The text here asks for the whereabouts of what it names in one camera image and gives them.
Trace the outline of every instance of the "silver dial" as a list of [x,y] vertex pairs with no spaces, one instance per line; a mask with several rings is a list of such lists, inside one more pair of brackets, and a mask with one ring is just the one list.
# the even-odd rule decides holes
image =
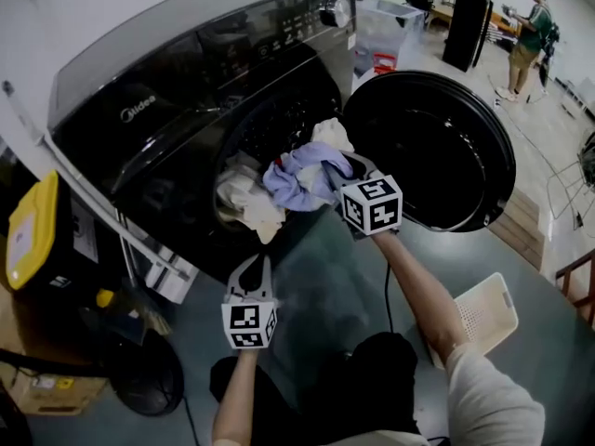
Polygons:
[[321,10],[321,20],[325,25],[345,28],[351,20],[351,8],[348,0],[326,0]]

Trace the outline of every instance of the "wooden chair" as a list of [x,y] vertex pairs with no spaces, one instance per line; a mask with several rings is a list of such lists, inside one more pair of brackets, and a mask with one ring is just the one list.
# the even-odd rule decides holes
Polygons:
[[588,252],[586,255],[578,258],[574,263],[570,263],[568,266],[560,269],[556,272],[556,281],[560,278],[562,280],[562,295],[568,297],[568,291],[570,290],[570,276],[575,269],[586,265],[588,262],[591,263],[591,271],[588,280],[588,294],[582,299],[578,299],[573,302],[573,306],[576,308],[588,307],[588,325],[593,325],[595,319],[595,249]]

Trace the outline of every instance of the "black pants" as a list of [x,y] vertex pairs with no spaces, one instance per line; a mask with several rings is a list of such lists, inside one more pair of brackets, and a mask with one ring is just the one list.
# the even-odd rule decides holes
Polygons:
[[[236,358],[211,369],[211,393],[221,401]],[[400,334],[376,334],[345,361],[321,372],[314,401],[304,414],[292,410],[272,380],[257,368],[253,446],[328,444],[379,429],[419,434],[414,410],[417,356]]]

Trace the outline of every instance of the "white basket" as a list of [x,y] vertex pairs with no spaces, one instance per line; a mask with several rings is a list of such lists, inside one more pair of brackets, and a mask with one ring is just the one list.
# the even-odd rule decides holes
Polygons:
[[[469,340],[486,354],[519,326],[517,311],[502,274],[495,272],[455,299]],[[434,366],[443,369],[438,354],[430,348]]]

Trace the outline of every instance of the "white marker cube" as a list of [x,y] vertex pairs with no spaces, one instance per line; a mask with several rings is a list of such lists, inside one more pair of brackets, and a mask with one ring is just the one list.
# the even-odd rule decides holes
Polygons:
[[343,217],[365,235],[401,225],[403,193],[390,175],[341,188]]
[[277,325],[274,302],[222,304],[223,329],[232,348],[266,348]]

